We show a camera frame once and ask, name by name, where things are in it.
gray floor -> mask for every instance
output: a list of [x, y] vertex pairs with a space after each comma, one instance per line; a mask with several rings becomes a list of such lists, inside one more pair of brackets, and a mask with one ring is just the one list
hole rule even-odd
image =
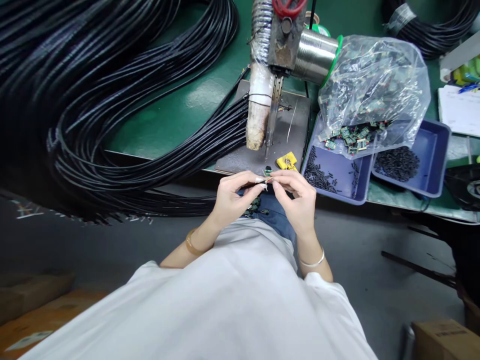
[[[208, 194], [218, 179], [205, 175], [207, 188], [172, 186], [183, 194]], [[114, 290], [149, 260], [160, 262], [203, 218], [155, 219], [112, 226], [83, 226], [47, 211], [16, 220], [14, 204], [0, 199], [0, 271], [72, 270], [76, 286]], [[421, 266], [453, 273], [450, 248], [410, 231], [386, 207], [361, 207], [321, 197], [315, 228], [335, 281], [343, 285], [379, 359], [398, 359], [401, 329], [411, 321], [452, 318], [463, 324], [463, 304], [455, 290], [395, 264], [391, 252]]]

coiled black cable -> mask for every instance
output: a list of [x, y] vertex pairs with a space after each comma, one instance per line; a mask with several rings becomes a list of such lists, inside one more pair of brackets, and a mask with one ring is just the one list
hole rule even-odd
[[[406, 0], [383, 0], [383, 21], [388, 23], [394, 11], [405, 4]], [[422, 22], [418, 17], [410, 20], [395, 34], [397, 39], [416, 45], [425, 60], [437, 59], [459, 44], [467, 35], [472, 23], [479, 14], [479, 0], [439, 1], [439, 6], [450, 7], [451, 18], [440, 24]]]
[[121, 166], [105, 151], [119, 125], [200, 77], [237, 34], [233, 0], [182, 5], [195, 2], [206, 6], [197, 23], [151, 48], [175, 20], [180, 0], [0, 4], [0, 186], [96, 223], [118, 214], [207, 214], [211, 197], [156, 188], [245, 143], [248, 100], [225, 109], [234, 90], [195, 134], [161, 158]]

hand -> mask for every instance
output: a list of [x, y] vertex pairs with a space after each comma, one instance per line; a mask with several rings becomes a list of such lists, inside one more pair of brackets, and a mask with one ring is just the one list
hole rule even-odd
[[[305, 178], [294, 170], [279, 170], [270, 174], [273, 177], [273, 190], [286, 217], [299, 237], [315, 233], [315, 199], [317, 191]], [[292, 200], [287, 193], [293, 194]]]
[[[265, 180], [265, 177], [255, 175], [251, 171], [242, 171], [222, 178], [216, 193], [215, 207], [209, 218], [222, 229], [230, 225], [243, 215], [255, 198], [267, 187], [264, 183], [259, 183]], [[243, 196], [237, 194], [240, 188], [255, 183], [257, 185], [246, 189]]]

bracelet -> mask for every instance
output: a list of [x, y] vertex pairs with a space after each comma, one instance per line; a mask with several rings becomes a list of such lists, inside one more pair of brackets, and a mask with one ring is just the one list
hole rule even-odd
[[318, 265], [320, 265], [320, 263], [325, 259], [325, 250], [324, 250], [324, 247], [321, 246], [321, 245], [320, 245], [320, 247], [321, 247], [321, 251], [322, 251], [323, 254], [322, 254], [321, 259], [320, 259], [319, 262], [314, 263], [314, 264], [307, 264], [307, 263], [304, 263], [304, 262], [302, 261], [302, 259], [300, 259], [300, 257], [299, 257], [299, 258], [298, 258], [298, 261], [300, 262], [300, 264], [302, 264], [303, 266], [306, 266], [307, 268], [316, 268]]
[[190, 232], [187, 234], [186, 236], [186, 239], [185, 239], [185, 245], [186, 245], [186, 249], [188, 250], [188, 252], [192, 255], [195, 255], [196, 257], [199, 257], [199, 256], [202, 256], [203, 254], [205, 254], [208, 250], [206, 251], [200, 251], [200, 250], [197, 250], [193, 245], [192, 243], [190, 242], [190, 237], [192, 236], [192, 234], [194, 233], [195, 230], [197, 230], [198, 227], [194, 227], [192, 230], [190, 230]]

green workbench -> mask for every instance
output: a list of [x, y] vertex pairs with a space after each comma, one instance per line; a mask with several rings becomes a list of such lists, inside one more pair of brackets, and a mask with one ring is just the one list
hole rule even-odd
[[[224, 95], [232, 87], [242, 69], [250, 62], [250, 47], [247, 44], [251, 36], [252, 1], [236, 0], [240, 15], [238, 35], [220, 60], [203, 77], [159, 100], [127, 121], [109, 144], [109, 150], [138, 156], [156, 158], [167, 153], [195, 132], [214, 111]], [[318, 1], [315, 13], [320, 24], [325, 26], [332, 37], [342, 34], [385, 36], [381, 16], [382, 0], [335, 0]], [[433, 0], [409, 1], [413, 10], [419, 14], [432, 16]], [[174, 24], [172, 34], [194, 23], [199, 10], [190, 11]], [[437, 89], [444, 84], [439, 79], [437, 61], [428, 63], [432, 101], [426, 118], [438, 120]], [[313, 110], [318, 111], [318, 86], [309, 84]], [[304, 95], [303, 81], [289, 78], [283, 83], [283, 89]], [[447, 167], [466, 165], [470, 157], [480, 155], [480, 139], [464, 136], [452, 136], [448, 149]], [[372, 177], [368, 201], [408, 210], [419, 210], [422, 202], [411, 192], [398, 192], [375, 181]], [[454, 202], [450, 193], [444, 189], [440, 198], [432, 199], [426, 211], [430, 214], [461, 219], [470, 222], [480, 221], [476, 212], [463, 211]]]

